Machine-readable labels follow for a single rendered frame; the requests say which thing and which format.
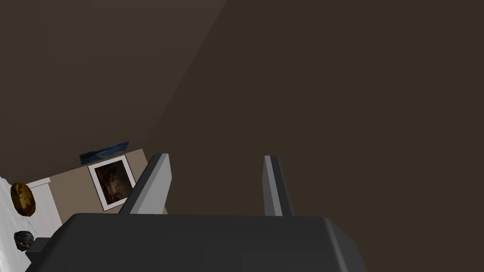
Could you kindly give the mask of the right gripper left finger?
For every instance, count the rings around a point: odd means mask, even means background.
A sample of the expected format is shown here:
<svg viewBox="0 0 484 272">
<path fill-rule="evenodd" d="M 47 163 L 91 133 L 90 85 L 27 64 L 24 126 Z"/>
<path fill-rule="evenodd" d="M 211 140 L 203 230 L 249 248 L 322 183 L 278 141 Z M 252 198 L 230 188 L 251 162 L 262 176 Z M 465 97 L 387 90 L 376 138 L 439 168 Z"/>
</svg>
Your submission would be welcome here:
<svg viewBox="0 0 484 272">
<path fill-rule="evenodd" d="M 169 154 L 156 153 L 148 162 L 119 214 L 162 214 L 171 180 Z"/>
</svg>

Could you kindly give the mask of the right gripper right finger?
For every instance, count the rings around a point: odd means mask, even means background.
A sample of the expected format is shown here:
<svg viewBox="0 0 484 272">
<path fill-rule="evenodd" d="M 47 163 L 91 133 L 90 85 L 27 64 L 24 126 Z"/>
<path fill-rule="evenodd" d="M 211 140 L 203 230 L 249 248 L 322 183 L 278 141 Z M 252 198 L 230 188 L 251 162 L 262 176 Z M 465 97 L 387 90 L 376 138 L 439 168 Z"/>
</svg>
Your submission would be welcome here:
<svg viewBox="0 0 484 272">
<path fill-rule="evenodd" d="M 264 157 L 262 189 L 266 216 L 294 215 L 282 164 L 277 156 Z"/>
</svg>

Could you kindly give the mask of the white-framed dark picture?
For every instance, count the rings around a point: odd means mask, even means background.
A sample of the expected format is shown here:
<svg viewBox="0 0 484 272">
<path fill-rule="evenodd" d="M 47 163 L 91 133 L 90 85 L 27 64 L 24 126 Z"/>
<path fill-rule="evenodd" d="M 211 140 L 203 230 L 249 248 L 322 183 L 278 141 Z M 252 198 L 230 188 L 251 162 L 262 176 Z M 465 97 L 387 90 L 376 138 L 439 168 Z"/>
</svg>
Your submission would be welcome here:
<svg viewBox="0 0 484 272">
<path fill-rule="evenodd" d="M 136 185 L 125 155 L 91 164 L 88 171 L 103 211 L 123 205 Z"/>
</svg>

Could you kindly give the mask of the blue picture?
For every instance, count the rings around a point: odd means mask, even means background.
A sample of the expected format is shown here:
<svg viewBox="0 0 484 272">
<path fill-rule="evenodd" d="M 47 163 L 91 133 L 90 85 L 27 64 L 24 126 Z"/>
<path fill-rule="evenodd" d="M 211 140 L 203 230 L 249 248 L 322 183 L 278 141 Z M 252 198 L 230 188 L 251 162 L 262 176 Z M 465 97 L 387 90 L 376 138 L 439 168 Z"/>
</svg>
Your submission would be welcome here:
<svg viewBox="0 0 484 272">
<path fill-rule="evenodd" d="M 80 163 L 81 165 L 86 165 L 122 155 L 126 152 L 128 145 L 129 141 L 125 141 L 119 144 L 114 144 L 98 150 L 83 153 L 79 156 Z"/>
</svg>

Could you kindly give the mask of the white door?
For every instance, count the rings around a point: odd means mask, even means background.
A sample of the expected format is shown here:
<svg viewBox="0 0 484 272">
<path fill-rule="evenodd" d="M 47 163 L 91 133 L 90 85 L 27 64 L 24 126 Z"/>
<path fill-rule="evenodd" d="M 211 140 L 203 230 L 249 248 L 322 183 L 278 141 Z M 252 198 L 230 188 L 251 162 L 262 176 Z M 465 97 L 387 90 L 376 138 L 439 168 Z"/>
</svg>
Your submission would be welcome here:
<svg viewBox="0 0 484 272">
<path fill-rule="evenodd" d="M 36 211 L 24 217 L 13 206 L 11 184 L 0 177 L 0 272 L 25 272 L 31 264 L 15 245 L 16 232 L 28 230 L 35 238 L 49 238 L 62 225 L 49 182 L 49 178 L 44 178 L 27 184 L 35 199 Z"/>
</svg>

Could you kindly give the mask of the gold round door knob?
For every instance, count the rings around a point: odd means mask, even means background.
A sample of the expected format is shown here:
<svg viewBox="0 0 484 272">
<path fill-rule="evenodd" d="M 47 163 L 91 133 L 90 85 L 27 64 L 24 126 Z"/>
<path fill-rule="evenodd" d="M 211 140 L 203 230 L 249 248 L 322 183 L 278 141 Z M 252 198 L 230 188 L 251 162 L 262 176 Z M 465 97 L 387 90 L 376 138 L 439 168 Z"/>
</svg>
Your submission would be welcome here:
<svg viewBox="0 0 484 272">
<path fill-rule="evenodd" d="M 31 189 L 24 183 L 14 183 L 10 189 L 15 210 L 25 217 L 31 217 L 36 211 L 36 202 Z"/>
</svg>

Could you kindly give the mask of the dark round door knob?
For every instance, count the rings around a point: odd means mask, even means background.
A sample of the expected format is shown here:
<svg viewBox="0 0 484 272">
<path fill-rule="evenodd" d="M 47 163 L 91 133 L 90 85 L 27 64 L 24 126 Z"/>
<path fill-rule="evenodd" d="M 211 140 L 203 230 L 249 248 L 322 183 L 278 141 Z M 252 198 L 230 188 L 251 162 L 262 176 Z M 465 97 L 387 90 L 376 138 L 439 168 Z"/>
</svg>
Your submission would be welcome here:
<svg viewBox="0 0 484 272">
<path fill-rule="evenodd" d="M 14 240 L 19 251 L 28 250 L 34 243 L 34 236 L 29 231 L 18 231 L 14 234 Z"/>
</svg>

